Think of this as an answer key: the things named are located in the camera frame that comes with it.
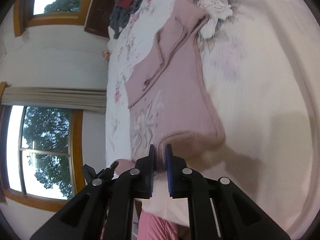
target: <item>wall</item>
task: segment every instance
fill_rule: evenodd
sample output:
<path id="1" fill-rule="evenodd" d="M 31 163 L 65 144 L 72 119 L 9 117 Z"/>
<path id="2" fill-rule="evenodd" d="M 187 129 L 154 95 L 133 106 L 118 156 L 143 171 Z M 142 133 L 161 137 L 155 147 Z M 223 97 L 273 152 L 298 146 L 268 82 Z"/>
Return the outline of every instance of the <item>wall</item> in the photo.
<path id="1" fill-rule="evenodd" d="M 107 38 L 76 25 L 30 27 L 15 38 L 13 8 L 0 31 L 7 51 L 0 65 L 0 81 L 13 86 L 107 87 L 108 64 L 101 56 Z"/>
<path id="2" fill-rule="evenodd" d="M 106 168 L 104 114 L 84 111 L 82 120 L 82 162 L 98 173 Z"/>
<path id="3" fill-rule="evenodd" d="M 0 81 L 12 86 L 106 89 L 108 63 L 101 52 L 107 38 L 84 32 L 83 26 L 47 25 L 28 28 L 14 37 L 13 8 L 0 26 L 6 56 L 0 63 Z M 97 172 L 105 168 L 104 115 L 84 111 L 83 163 Z M 21 238 L 28 240 L 54 212 L 21 205 L 7 199 L 0 203 L 7 221 Z"/>

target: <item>bedspread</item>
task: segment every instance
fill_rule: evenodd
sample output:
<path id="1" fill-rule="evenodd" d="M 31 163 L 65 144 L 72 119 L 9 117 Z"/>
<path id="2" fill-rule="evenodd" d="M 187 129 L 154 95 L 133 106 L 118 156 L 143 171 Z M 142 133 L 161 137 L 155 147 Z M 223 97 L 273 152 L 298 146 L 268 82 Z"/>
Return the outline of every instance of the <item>bedspread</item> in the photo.
<path id="1" fill-rule="evenodd" d="M 143 0 L 111 54 L 107 165 L 115 159 L 130 159 L 124 83 L 133 66 L 149 53 L 174 1 Z M 187 159 L 187 164 L 207 178 L 230 177 L 296 239 L 320 206 L 316 201 L 320 196 L 320 27 L 303 0 L 193 1 L 211 17 L 198 45 L 205 87 L 226 141 L 216 151 Z M 147 208 L 150 202 L 143 205 Z M 177 216 L 171 220 L 188 220 L 184 212 Z"/>

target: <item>metal rod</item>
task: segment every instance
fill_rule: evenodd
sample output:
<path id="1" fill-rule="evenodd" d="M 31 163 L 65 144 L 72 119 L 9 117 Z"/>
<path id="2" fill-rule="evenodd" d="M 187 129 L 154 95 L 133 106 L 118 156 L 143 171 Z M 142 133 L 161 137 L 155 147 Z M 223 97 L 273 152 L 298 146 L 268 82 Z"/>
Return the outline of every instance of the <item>metal rod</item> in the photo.
<path id="1" fill-rule="evenodd" d="M 26 151 L 26 152 L 44 154 L 44 155 L 69 156 L 68 153 L 49 152 L 49 151 L 41 151 L 41 150 L 26 149 L 26 148 L 20 148 L 20 151 Z"/>
<path id="2" fill-rule="evenodd" d="M 210 203 L 211 203 L 211 208 L 212 208 L 212 211 L 213 211 L 214 222 L 216 224 L 218 237 L 221 238 L 221 232 L 220 232 L 220 227 L 219 227 L 219 223 L 218 223 L 218 217 L 217 217 L 217 214 L 216 214 L 216 210 L 215 210 L 215 206 L 213 204 L 213 199 L 212 198 L 210 198 Z"/>
<path id="3" fill-rule="evenodd" d="M 21 184 L 21 192 L 23 195 L 27 194 L 26 191 L 26 185 L 24 183 L 24 176 L 23 176 L 23 165 L 22 165 L 22 151 L 21 149 L 21 144 L 22 144 L 22 130 L 23 130 L 23 122 L 24 122 L 24 117 L 26 115 L 26 110 L 27 107 L 23 108 L 22 115 L 21 115 L 21 121 L 20 121 L 20 131 L 19 131 L 19 152 L 18 152 L 18 161 L 19 161 L 19 176 L 20 176 L 20 184 Z"/>

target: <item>window frame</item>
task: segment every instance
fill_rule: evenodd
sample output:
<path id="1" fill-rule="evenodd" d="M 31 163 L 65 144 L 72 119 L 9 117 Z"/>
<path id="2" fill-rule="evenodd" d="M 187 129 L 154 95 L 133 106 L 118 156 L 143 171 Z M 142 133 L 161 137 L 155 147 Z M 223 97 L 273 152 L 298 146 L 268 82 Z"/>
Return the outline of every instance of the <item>window frame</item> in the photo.
<path id="1" fill-rule="evenodd" d="M 2 96 L 3 90 L 6 87 L 6 82 L 0 83 L 0 96 Z M 0 179 L 3 184 L 3 192 L 5 197 L 10 198 L 18 203 L 23 205 L 27 205 L 30 207 L 57 212 L 59 211 L 68 200 L 59 200 L 52 199 L 46 197 L 40 197 L 32 194 L 23 194 L 22 191 L 16 191 L 11 189 L 9 186 L 9 179 L 7 173 L 7 165 L 6 165 L 6 140 L 7 140 L 7 132 L 8 132 L 8 124 L 10 119 L 10 113 L 12 106 L 3 106 L 0 105 Z M 69 167 L 70 167 L 70 176 L 71 183 L 73 186 L 74 194 L 76 195 L 80 190 L 82 190 L 85 186 L 84 176 L 81 171 L 81 167 L 83 166 L 82 162 L 82 110 L 72 110 L 72 118 L 70 122 L 70 133 L 69 133 L 69 142 L 70 146 L 68 147 L 68 153 L 70 153 L 69 157 Z"/>
<path id="2" fill-rule="evenodd" d="M 72 185 L 72 192 L 75 195 L 75 184 L 74 184 L 74 178 L 72 174 L 72 167 L 71 167 L 71 135 L 72 135 L 72 116 L 73 112 L 71 111 L 70 114 L 70 119 L 69 119 L 69 128 L 68 128 L 68 152 L 54 152 L 54 151 L 44 151 L 44 150 L 35 150 L 35 149 L 29 149 L 29 148 L 24 148 L 22 147 L 22 137 L 23 137 L 23 124 L 26 116 L 26 111 L 27 111 L 28 106 L 23 107 L 22 115 L 21 115 L 21 120 L 20 120 L 20 130 L 19 130 L 19 142 L 18 142 L 18 162 L 19 162 L 19 177 L 20 177 L 20 185 L 21 185 L 21 192 L 23 195 L 31 195 L 30 193 L 27 193 L 26 190 L 26 185 L 25 185 L 25 179 L 24 179 L 24 173 L 23 173 L 23 164 L 22 164 L 22 154 L 23 151 L 29 152 L 29 153 L 35 153 L 35 154 L 41 154 L 41 155 L 56 155 L 56 156 L 65 156 L 68 157 L 69 161 L 69 171 L 70 171 L 70 181 Z"/>
<path id="3" fill-rule="evenodd" d="M 84 25 L 91 0 L 81 0 L 79 12 L 33 15 L 35 0 L 16 0 L 13 6 L 15 37 L 21 36 L 27 27 L 40 25 Z"/>

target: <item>wooden window frame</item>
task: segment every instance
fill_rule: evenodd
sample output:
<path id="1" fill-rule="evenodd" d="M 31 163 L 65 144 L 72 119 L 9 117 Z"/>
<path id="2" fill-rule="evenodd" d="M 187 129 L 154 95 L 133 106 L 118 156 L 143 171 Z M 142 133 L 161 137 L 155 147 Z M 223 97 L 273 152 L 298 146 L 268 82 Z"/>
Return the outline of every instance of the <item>wooden window frame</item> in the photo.
<path id="1" fill-rule="evenodd" d="M 81 0 L 79 12 L 33 15 L 35 0 L 16 0 L 13 6 L 15 37 L 21 36 L 27 27 L 40 25 L 84 25 L 91 0 Z"/>
<path id="2" fill-rule="evenodd" d="M 0 83 L 0 98 L 2 97 L 3 91 L 7 87 L 6 82 Z M 1 115 L 0 115 L 0 158 L 2 159 L 0 165 L 0 179 L 4 186 L 3 192 L 5 197 L 14 200 L 20 204 L 57 212 L 59 211 L 68 200 L 56 200 L 51 198 L 34 196 L 31 194 L 23 195 L 22 192 L 13 190 L 9 188 L 8 183 L 8 174 L 7 174 L 7 166 L 6 166 L 6 138 L 7 138 L 7 130 L 10 115 L 8 114 L 8 110 L 6 108 L 10 106 L 0 106 L 1 107 Z M 82 190 L 85 186 L 84 176 L 81 171 L 81 167 L 83 166 L 82 162 L 82 117 L 83 110 L 73 110 L 72 113 L 72 121 L 71 121 L 71 179 L 72 184 L 75 188 L 75 194 L 77 194 L 80 190 Z"/>

